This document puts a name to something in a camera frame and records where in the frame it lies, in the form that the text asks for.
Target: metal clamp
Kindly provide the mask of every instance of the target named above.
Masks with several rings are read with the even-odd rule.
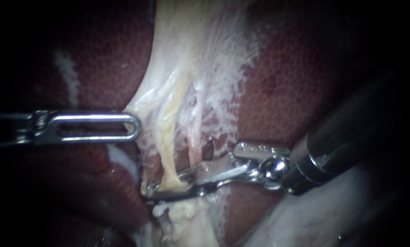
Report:
[[[267,190],[281,188],[279,178],[288,170],[289,149],[256,142],[239,142],[233,154],[258,164],[256,169],[234,178],[234,182],[257,184]]]

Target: reddish-brown liver tissue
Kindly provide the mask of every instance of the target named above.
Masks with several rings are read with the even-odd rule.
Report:
[[[145,73],[152,42],[147,3],[95,5],[71,15],[38,42],[15,85],[17,94],[0,102],[17,108],[69,108],[66,84],[53,64],[53,52],[69,53],[80,82],[79,109],[122,110]],[[240,139],[293,144],[329,107],[336,92],[340,63],[333,44],[325,43],[320,23],[302,11],[258,20],[274,33],[251,66],[238,121]],[[121,145],[136,159],[132,145]],[[59,195],[78,211],[130,234],[149,212],[138,193],[139,181],[111,164],[100,146],[54,146],[15,151],[29,178]],[[160,170],[155,168],[155,176]],[[234,185],[226,241],[237,242],[279,201],[279,195]]]

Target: white membrane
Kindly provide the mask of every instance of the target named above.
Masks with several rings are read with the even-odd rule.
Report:
[[[78,74],[74,70],[75,63],[72,61],[71,56],[63,51],[56,50],[53,53],[54,64],[59,70],[63,80],[66,83],[68,89],[68,100],[72,108],[78,106],[78,87],[80,82],[78,81]]]
[[[139,182],[139,169],[138,165],[130,159],[130,157],[119,147],[113,144],[107,144],[107,153],[109,160],[113,163],[119,164],[124,167],[128,173],[133,177],[135,183]]]

